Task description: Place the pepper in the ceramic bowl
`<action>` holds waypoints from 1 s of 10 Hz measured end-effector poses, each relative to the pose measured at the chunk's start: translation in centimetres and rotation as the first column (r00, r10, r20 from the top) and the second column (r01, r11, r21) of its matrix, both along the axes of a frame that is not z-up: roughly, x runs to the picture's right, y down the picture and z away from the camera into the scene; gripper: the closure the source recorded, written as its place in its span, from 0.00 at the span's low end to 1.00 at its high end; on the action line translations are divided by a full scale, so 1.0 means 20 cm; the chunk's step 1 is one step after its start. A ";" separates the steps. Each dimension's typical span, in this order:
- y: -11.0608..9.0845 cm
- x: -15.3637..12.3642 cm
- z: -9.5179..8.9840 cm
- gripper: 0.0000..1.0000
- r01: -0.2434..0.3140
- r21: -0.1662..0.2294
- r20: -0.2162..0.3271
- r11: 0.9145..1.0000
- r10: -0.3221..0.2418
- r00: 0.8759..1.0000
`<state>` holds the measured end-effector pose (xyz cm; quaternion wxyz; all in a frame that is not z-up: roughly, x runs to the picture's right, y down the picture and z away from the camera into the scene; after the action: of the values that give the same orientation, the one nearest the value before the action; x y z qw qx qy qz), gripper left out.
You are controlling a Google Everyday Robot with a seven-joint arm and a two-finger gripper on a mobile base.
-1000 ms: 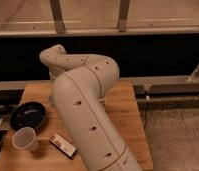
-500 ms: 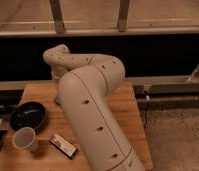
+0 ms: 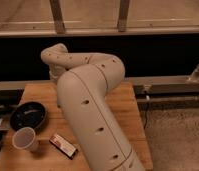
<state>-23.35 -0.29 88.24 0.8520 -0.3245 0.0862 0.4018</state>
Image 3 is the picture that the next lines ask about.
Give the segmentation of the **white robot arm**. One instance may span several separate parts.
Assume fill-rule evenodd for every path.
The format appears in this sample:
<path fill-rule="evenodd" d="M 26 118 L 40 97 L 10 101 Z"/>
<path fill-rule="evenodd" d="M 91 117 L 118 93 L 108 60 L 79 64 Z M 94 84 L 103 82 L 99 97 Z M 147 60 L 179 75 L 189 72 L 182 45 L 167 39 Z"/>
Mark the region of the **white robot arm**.
<path fill-rule="evenodd" d="M 105 101 L 124 79 L 123 62 L 112 54 L 70 53 L 63 44 L 44 49 L 41 59 L 90 170 L 145 171 Z"/>

